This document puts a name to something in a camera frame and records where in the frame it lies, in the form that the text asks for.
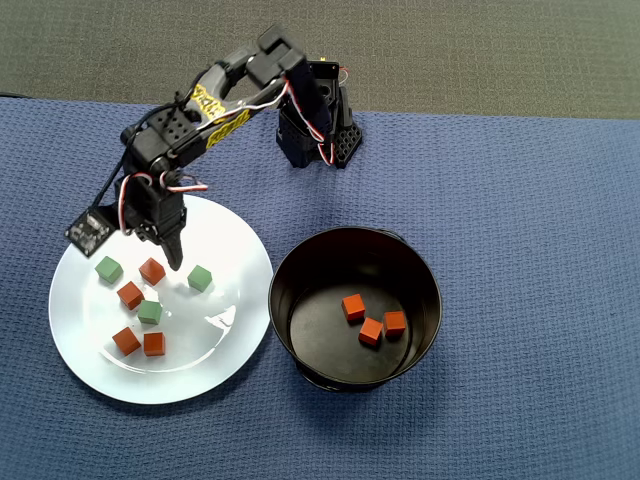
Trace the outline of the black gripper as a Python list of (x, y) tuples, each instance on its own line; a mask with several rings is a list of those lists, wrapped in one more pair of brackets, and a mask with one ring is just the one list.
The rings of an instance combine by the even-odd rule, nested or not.
[(183, 262), (181, 231), (186, 215), (183, 194), (161, 187), (149, 174), (126, 175), (116, 182), (117, 228), (160, 245), (173, 271), (178, 271)]

